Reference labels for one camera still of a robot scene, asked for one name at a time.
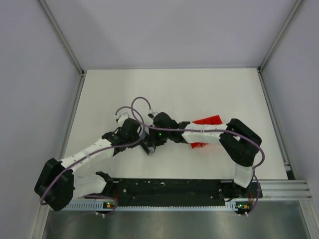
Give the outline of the red plastic card tray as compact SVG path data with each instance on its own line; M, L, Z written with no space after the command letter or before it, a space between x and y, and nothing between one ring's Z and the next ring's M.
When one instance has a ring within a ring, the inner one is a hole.
M209 124L209 125L223 124L222 119L220 118L219 115L211 116L211 117L204 118L204 119L198 119L198 120L193 121L193 123L201 124L201 125L203 125L203 124ZM191 144L191 148L194 149L194 148L198 148L198 147L204 147L205 145L206 145L206 143L196 142L196 143Z

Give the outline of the black leather card holder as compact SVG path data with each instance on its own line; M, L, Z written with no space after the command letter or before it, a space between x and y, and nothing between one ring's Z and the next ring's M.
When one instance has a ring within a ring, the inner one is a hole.
M159 144L159 141L160 141L160 138L157 134L147 133L146 131L144 131L142 134L142 140L141 140L140 146L142 147L144 152L148 156L150 156L155 152L156 147Z

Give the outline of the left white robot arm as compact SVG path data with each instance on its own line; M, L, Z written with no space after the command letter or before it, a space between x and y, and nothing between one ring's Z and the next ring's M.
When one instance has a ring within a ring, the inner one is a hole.
M113 191L112 178L98 169L98 164L137 146L141 140L140 130L141 125L128 118L115 131L105 133L80 152L60 160L48 160L34 187L40 204L60 211L77 198L91 194L109 197Z

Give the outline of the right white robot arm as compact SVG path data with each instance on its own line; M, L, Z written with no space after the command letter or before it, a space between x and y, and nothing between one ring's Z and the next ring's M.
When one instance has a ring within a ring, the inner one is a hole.
M231 119L227 124L177 123L162 112L153 117L153 124L148 129L141 141L148 155L168 140L175 143L221 145L235 163L232 185L234 194L244 197L251 191L253 164L262 139L239 119Z

